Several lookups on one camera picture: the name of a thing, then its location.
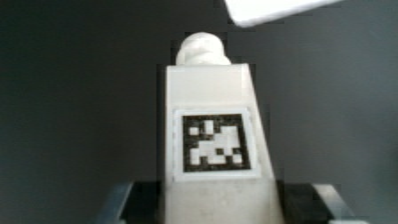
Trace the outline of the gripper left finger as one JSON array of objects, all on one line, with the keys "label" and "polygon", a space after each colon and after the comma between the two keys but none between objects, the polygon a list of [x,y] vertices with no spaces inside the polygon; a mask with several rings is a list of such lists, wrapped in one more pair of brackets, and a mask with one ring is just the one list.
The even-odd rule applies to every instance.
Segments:
[{"label": "gripper left finger", "polygon": [[114,186],[92,224],[126,224],[123,212],[126,208],[131,187],[131,182],[121,183]]}]

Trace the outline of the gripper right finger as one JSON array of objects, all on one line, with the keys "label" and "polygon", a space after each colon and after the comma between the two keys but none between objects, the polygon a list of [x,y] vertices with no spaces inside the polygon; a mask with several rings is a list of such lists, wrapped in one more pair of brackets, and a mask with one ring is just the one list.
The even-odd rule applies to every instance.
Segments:
[{"label": "gripper right finger", "polygon": [[332,215],[327,224],[368,224],[368,221],[354,214],[336,187],[330,184],[314,184],[313,188]]}]

